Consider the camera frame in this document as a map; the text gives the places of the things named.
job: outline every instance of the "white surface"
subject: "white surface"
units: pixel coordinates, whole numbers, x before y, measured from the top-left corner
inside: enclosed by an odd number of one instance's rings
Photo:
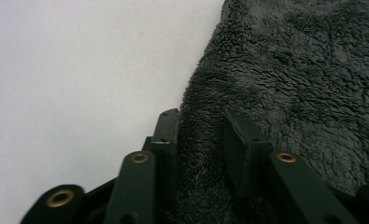
[[[115,177],[179,107],[222,2],[0,1],[0,224]]]

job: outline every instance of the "metal grommet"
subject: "metal grommet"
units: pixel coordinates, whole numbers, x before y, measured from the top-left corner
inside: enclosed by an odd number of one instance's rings
[[[47,199],[47,206],[60,207],[69,203],[74,198],[74,192],[71,189],[61,189],[50,195]]]
[[[295,158],[293,155],[287,152],[280,152],[279,154],[277,154],[277,158],[280,161],[284,161],[284,162],[296,162],[297,161],[297,158]]]
[[[149,156],[143,153],[137,153],[132,156],[132,161],[135,163],[142,163],[149,159]]]

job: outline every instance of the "fleece blanket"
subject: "fleece blanket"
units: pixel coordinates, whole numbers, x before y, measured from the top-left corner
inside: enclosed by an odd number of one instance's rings
[[[226,107],[329,187],[369,184],[369,0],[225,1],[180,108],[171,223],[263,223],[259,200],[227,186]]]

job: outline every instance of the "black bracket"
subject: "black bracket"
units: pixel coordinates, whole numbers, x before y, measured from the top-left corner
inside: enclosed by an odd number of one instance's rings
[[[178,111],[163,112],[141,151],[128,154],[120,174],[88,193],[61,185],[44,193],[22,224],[164,223],[160,208],[177,190]],[[268,223],[369,223],[369,186],[356,197],[326,187],[299,155],[273,150],[251,118],[227,109],[223,152],[241,198],[263,198]]]

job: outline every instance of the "dark gray fleece fabric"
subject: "dark gray fleece fabric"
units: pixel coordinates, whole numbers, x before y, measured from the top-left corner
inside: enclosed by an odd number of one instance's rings
[[[180,108],[172,223],[263,223],[259,200],[236,199],[225,181],[226,107],[328,186],[369,184],[369,0],[224,3]]]

